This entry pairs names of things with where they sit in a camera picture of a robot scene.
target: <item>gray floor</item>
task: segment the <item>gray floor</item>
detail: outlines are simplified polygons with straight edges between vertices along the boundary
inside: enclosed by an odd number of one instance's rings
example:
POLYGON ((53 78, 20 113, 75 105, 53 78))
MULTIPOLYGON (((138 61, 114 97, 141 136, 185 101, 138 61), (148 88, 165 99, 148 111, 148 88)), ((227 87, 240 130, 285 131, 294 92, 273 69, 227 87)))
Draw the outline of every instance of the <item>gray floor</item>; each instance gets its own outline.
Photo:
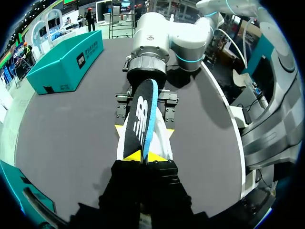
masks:
MULTIPOLYGON (((20 126, 16 166, 69 220, 78 202, 97 207, 116 159, 115 94, 129 86, 122 67, 131 39, 104 40, 104 52, 75 92, 34 95, 20 126)), ((173 53, 169 65, 175 65, 173 53)), ((171 137, 179 177, 194 213, 213 216, 240 199, 240 153, 229 114, 208 77, 169 67, 177 91, 171 137)))

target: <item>display screen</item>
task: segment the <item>display screen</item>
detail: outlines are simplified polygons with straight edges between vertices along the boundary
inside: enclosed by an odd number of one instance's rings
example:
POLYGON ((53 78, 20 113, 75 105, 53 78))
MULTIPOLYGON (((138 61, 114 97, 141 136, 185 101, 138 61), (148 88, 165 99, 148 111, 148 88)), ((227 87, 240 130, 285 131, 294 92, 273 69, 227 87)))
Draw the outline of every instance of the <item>display screen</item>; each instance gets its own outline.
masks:
POLYGON ((104 21, 105 17, 104 14, 105 13, 110 13, 111 11, 111 1, 105 1, 105 2, 98 2, 97 3, 97 21, 104 21))
MULTIPOLYGON (((130 3, 114 3, 114 6, 119 6, 120 7, 120 13, 126 13, 130 11, 130 3)), ((102 1, 102 2, 98 2, 96 4, 97 8, 96 8, 96 12, 97 12, 97 21, 104 21, 105 17, 104 14, 105 13, 110 13, 111 12, 111 1, 102 1)))
POLYGON ((67 3, 70 3, 70 2, 73 2, 75 0, 63 0, 63 4, 67 4, 67 3))
POLYGON ((45 26, 39 30, 40 37, 43 37, 46 33, 47 33, 47 29, 45 26))
POLYGON ((49 29, 50 28, 53 28, 53 27, 55 27, 55 26, 58 26, 58 25, 60 25, 60 19, 59 18, 53 18, 53 19, 51 19, 51 20, 49 20, 48 21, 48 24, 49 24, 49 29))

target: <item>metal bracket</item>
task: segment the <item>metal bracket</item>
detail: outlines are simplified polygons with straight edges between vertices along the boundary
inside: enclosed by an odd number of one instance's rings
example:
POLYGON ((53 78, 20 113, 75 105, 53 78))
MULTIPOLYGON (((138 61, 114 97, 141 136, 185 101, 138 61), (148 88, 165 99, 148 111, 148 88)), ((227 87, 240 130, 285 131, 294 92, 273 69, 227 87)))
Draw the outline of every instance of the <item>metal bracket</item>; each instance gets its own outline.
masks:
MULTIPOLYGON (((175 106, 179 102, 179 98, 177 97, 177 93, 159 90, 158 96, 158 107, 162 113, 163 119, 165 121, 165 125, 167 129, 174 129, 175 127, 175 106)), ((116 110, 116 125, 123 125, 127 114, 130 109, 130 102, 133 97, 130 94, 116 94, 115 96, 118 101, 117 110, 116 110)))

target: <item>blue stripe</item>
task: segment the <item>blue stripe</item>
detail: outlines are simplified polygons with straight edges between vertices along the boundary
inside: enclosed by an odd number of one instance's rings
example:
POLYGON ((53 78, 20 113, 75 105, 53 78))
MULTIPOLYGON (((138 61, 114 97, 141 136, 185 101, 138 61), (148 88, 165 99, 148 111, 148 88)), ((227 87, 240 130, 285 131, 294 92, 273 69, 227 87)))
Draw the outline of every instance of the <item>blue stripe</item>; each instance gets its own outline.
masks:
POLYGON ((151 114, 149 116, 149 123, 148 123, 145 143, 143 146, 143 159, 144 160, 148 155, 149 145, 153 138, 153 129, 154 129, 154 123, 156 120, 156 112, 157 112, 157 104, 158 104, 158 84, 155 80, 151 79, 151 81, 152 81, 152 85, 153 85, 153 90, 152 90, 153 96, 152 96, 151 114))
POLYGON ((201 57, 201 58, 198 59, 197 61, 187 61, 187 60, 181 58, 180 56, 178 56, 177 54, 176 54, 176 56, 177 56, 180 60, 182 60, 182 61, 184 61, 184 62, 187 62, 187 63, 196 63, 196 62, 198 62, 198 61, 201 61, 201 59, 202 59, 202 57, 201 57))
POLYGON ((214 13, 210 13, 208 15, 205 15, 205 17, 210 17, 210 16, 213 16, 214 14, 217 14, 217 11, 215 11, 214 13))
POLYGON ((3 166, 2 166, 1 160, 0 160, 0 166, 1 166, 1 168, 2 168, 2 172, 3 172, 3 174, 4 174, 4 177, 5 177, 6 181, 8 182, 8 184, 9 184, 9 186, 10 186, 12 192, 14 193, 15 197, 17 198, 17 200, 18 200, 18 202, 19 202, 19 204, 20 204, 21 211, 25 214, 24 209, 23 209, 23 206, 22 206, 22 204, 21 204, 21 200, 18 198, 16 192, 13 190, 13 187, 11 186, 11 184, 10 184, 10 182, 9 182, 9 180, 8 180, 8 178, 7 178, 6 174, 5 174, 5 172, 4 172, 4 169, 3 169, 3 166))
POLYGON ((228 3, 228 0, 225 0, 225 2, 227 3, 227 6, 229 7, 230 11, 233 13, 233 14, 236 14, 234 13, 234 11, 231 9, 231 7, 229 6, 229 3, 228 3))

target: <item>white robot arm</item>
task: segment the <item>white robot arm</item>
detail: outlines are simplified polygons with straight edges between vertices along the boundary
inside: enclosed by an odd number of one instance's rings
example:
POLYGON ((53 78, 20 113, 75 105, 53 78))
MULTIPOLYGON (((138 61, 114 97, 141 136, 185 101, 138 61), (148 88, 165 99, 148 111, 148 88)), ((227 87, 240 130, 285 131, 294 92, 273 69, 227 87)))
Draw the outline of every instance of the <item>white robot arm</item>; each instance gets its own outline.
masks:
POLYGON ((202 0, 197 8, 206 15, 195 24, 167 21, 151 12, 138 21, 127 78, 133 88, 146 78, 163 88, 169 49, 186 71, 200 68, 202 56, 223 23, 219 12, 255 17, 262 34, 274 46, 270 64, 274 94, 266 110, 241 133, 245 162, 256 169, 280 162, 295 162, 303 136, 303 89, 292 51, 267 10, 255 0, 202 0))

